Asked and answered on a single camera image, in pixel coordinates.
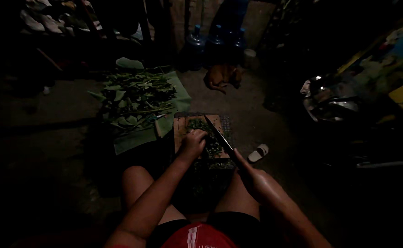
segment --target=black shorts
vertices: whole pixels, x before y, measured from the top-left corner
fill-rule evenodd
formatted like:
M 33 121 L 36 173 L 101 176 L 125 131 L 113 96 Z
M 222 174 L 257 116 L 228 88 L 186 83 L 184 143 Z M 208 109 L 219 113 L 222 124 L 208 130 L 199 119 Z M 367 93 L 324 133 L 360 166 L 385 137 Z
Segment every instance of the black shorts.
M 261 224 L 258 219 L 240 212 L 211 214 L 206 223 L 226 234 L 239 247 L 259 247 Z M 158 248 L 177 230 L 190 224 L 188 220 L 174 220 L 158 225 L 148 239 L 148 248 Z

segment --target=brown dog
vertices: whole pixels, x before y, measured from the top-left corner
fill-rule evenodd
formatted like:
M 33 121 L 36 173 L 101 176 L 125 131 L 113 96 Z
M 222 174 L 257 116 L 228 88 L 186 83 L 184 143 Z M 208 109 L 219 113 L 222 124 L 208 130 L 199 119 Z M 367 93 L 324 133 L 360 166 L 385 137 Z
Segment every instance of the brown dog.
M 227 83 L 231 83 L 236 89 L 240 87 L 242 74 L 236 66 L 214 65 L 208 70 L 203 81 L 211 90 L 218 90 L 226 94 L 224 87 L 227 86 Z

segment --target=cutting board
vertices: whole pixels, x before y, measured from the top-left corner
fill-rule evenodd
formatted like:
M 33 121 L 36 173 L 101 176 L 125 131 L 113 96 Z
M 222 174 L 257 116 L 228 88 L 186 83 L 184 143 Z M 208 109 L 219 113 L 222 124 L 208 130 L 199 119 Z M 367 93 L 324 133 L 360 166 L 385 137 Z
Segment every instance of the cutting board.
M 220 131 L 220 133 L 223 134 L 220 117 L 218 115 L 208 115 L 207 117 L 212 121 L 212 123 L 214 123 L 214 126 Z M 185 134 L 187 133 L 186 126 L 188 125 L 188 121 L 196 118 L 204 120 L 204 116 L 188 116 L 188 117 L 174 118 L 174 146 L 176 149 L 176 153 L 180 149 L 180 146 L 182 145 L 182 140 Z M 221 153 L 217 155 L 217 157 L 229 158 L 229 155 L 225 153 L 223 149 Z

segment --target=knife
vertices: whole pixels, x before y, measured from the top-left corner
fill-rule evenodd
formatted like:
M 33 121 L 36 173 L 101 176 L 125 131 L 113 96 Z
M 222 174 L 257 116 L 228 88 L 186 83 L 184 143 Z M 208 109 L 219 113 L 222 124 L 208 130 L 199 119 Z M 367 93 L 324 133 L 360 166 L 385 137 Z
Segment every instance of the knife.
M 227 142 L 227 140 L 221 135 L 220 131 L 214 126 L 214 123 L 204 115 L 204 119 L 208 123 L 209 127 L 214 132 L 214 136 L 217 138 L 217 142 L 223 147 L 224 151 L 229 155 L 231 160 L 237 165 L 238 169 L 242 169 L 241 162 L 238 160 L 237 156 L 235 155 L 234 150 L 232 149 L 231 145 Z

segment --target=slipper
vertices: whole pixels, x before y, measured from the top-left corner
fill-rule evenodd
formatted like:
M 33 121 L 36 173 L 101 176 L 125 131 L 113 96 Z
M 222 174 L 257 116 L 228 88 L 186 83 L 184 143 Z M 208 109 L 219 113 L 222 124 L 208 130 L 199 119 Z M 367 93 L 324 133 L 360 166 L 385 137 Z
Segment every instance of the slipper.
M 266 154 L 269 152 L 269 147 L 265 144 L 261 144 L 257 147 L 255 151 L 253 151 L 247 159 L 253 163 L 256 161 L 259 161 L 262 157 L 266 156 Z

